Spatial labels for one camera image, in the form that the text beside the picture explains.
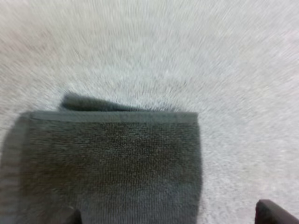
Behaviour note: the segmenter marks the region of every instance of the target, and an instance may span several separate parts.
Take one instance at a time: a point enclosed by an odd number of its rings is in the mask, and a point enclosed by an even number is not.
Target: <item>carpet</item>
[[[299,217],[297,0],[1,0],[0,136],[68,92],[198,113],[199,223]]]

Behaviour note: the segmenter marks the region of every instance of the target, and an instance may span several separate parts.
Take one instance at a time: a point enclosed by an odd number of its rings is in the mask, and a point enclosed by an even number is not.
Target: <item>dark fabric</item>
[[[299,220],[273,201],[259,200],[255,224],[299,224]]]
[[[17,206],[6,207],[11,213],[3,220],[46,224],[71,206],[83,224],[196,223],[197,115],[104,111],[30,112],[19,119],[15,141],[22,143],[2,156],[6,169],[19,168],[11,180]],[[18,149],[19,161],[5,162]]]

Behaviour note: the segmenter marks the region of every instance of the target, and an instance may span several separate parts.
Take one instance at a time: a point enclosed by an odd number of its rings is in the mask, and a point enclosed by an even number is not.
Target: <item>dark gray towel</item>
[[[26,113],[8,135],[0,223],[50,224],[65,207],[83,224],[196,223],[197,114],[75,102],[62,106],[80,112]]]

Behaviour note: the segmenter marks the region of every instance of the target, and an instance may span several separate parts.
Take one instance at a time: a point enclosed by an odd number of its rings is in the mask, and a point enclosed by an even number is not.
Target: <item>terry cloth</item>
[[[196,113],[87,98],[66,98],[62,107],[25,113],[8,134],[0,223],[51,224],[66,207],[78,209],[83,224],[196,223]]]

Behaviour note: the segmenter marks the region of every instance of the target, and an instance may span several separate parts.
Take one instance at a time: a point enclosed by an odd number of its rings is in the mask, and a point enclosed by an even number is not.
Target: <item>black object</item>
[[[48,223],[64,206],[84,224],[196,223],[197,114],[68,99],[80,111],[23,114],[8,135],[1,201],[14,203],[0,203],[0,223]]]
[[[255,224],[299,224],[299,220],[270,200],[256,204]]]

